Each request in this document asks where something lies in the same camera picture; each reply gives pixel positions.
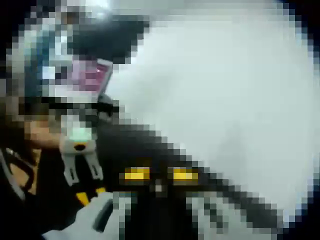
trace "yellow strap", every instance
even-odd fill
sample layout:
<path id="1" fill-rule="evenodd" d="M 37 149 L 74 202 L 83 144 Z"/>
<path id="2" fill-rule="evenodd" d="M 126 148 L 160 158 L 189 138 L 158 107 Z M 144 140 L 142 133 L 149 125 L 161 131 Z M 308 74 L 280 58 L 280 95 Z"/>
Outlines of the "yellow strap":
<path id="1" fill-rule="evenodd" d="M 106 191 L 106 189 L 105 189 L 104 187 L 100 187 L 100 188 L 97 188 L 97 189 L 95 190 L 95 192 L 96 192 L 97 194 L 104 193 L 105 191 Z"/>
<path id="2" fill-rule="evenodd" d="M 85 192 L 78 192 L 76 194 L 76 197 L 79 199 L 79 201 L 84 205 L 87 206 L 90 202 L 88 199 L 88 196 Z"/>

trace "yellow patch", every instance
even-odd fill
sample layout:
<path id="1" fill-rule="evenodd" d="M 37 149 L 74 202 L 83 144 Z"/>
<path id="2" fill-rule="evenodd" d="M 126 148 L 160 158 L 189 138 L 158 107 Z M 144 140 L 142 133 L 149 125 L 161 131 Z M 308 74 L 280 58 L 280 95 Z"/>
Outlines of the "yellow patch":
<path id="1" fill-rule="evenodd" d="M 174 168 L 173 180 L 175 181 L 194 181 L 198 180 L 198 173 L 187 168 Z"/>
<path id="2" fill-rule="evenodd" d="M 148 167 L 131 167 L 125 170 L 125 180 L 149 180 L 150 169 Z"/>

